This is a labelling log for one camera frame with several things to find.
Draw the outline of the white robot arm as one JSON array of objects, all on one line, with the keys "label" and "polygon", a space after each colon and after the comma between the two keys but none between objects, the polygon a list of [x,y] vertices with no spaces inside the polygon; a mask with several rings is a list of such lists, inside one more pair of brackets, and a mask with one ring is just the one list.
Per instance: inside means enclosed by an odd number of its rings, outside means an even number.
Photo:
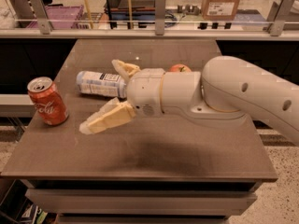
[{"label": "white robot arm", "polygon": [[299,87],[244,60],[219,56],[200,72],[112,62],[126,83],[126,100],[112,98],[82,122],[84,134],[100,133],[135,116],[171,114],[207,127],[233,127],[246,115],[299,144]]}]

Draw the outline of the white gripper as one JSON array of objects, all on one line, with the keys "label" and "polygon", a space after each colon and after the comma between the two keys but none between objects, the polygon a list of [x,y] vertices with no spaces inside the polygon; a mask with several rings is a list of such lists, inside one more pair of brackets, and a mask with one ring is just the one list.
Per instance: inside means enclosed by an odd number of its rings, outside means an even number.
[{"label": "white gripper", "polygon": [[113,98],[79,125],[84,134],[95,134],[130,122],[136,114],[160,117],[161,87],[165,71],[162,68],[141,70],[138,65],[113,60],[112,65],[127,85],[127,101]]}]

